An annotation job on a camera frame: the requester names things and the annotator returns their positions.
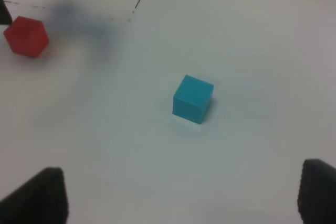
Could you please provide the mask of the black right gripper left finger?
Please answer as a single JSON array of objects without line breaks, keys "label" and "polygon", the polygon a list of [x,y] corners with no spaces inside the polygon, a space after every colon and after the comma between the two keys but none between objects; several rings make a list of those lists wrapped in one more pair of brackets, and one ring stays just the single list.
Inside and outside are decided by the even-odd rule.
[{"label": "black right gripper left finger", "polygon": [[69,203],[63,170],[47,167],[1,200],[1,223],[66,223]]}]

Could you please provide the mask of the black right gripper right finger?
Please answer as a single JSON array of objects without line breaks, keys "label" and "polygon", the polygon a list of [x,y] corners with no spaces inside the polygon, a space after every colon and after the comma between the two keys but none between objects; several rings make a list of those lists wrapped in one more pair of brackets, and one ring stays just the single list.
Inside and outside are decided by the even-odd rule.
[{"label": "black right gripper right finger", "polygon": [[335,168],[320,159],[302,165],[298,212],[303,223],[335,223]]}]

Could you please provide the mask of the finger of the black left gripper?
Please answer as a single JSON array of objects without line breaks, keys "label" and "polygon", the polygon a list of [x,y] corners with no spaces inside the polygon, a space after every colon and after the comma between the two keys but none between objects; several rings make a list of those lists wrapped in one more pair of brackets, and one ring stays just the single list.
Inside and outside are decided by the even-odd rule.
[{"label": "finger of the black left gripper", "polygon": [[12,24],[12,17],[5,5],[4,0],[0,0],[0,24],[1,25]]}]

